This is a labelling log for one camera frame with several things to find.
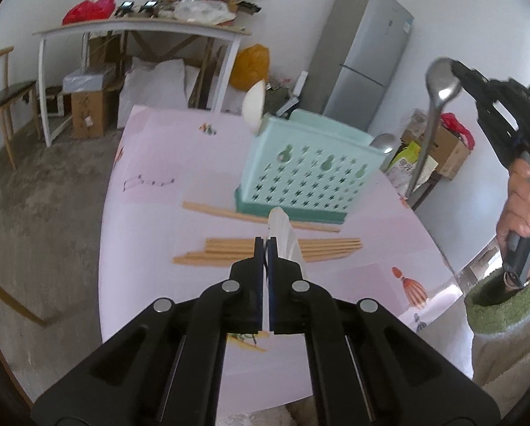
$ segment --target dark green base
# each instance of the dark green base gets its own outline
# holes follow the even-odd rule
[[[235,190],[235,207],[239,213],[254,214],[255,216],[268,217],[274,208],[263,203],[249,203],[241,200],[241,189]],[[345,213],[334,211],[321,211],[316,209],[302,209],[281,207],[292,221],[306,221],[309,223],[343,224]]]

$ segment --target chair seat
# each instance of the chair seat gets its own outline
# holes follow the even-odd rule
[[[0,91],[0,106],[6,104],[10,99],[28,92],[36,84],[36,80],[16,83]]]

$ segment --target person's arm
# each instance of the person's arm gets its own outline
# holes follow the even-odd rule
[[[518,159],[510,169],[508,199],[497,226],[502,256],[510,231],[530,236],[530,167]],[[465,299],[468,324],[474,332],[472,364],[474,381],[484,386],[498,379],[530,354],[530,271],[528,284],[515,290],[504,280],[503,270],[494,272],[468,293]],[[521,379],[524,389],[530,379]]]

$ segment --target pink tablecloth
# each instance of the pink tablecloth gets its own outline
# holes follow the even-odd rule
[[[216,133],[200,130],[204,123]],[[181,208],[182,200],[233,208],[251,139],[238,116],[133,109],[111,174],[101,231],[104,340],[158,297],[188,300],[229,275],[228,268],[173,264],[174,256],[202,250],[206,237],[267,236],[264,224]],[[339,234],[297,234],[360,237],[364,247],[348,258],[307,264],[309,280],[343,300],[375,298],[412,329],[437,318],[461,295],[425,228],[381,173],[369,182]],[[409,306],[393,268],[424,287],[429,300],[423,309]],[[261,410],[310,394],[301,335],[229,340],[218,414]]]

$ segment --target silver rivet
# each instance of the silver rivet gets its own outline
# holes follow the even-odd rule
[[[239,282],[236,280],[226,280],[222,283],[222,290],[228,293],[233,293],[239,289]]]
[[[161,297],[155,301],[152,307],[156,312],[166,312],[172,307],[172,301],[170,301],[167,297]]]
[[[377,308],[377,303],[373,299],[364,299],[360,303],[360,309],[364,312],[372,313],[375,312]]]
[[[310,289],[310,284],[305,280],[297,280],[293,282],[293,290],[299,293],[304,293]]]

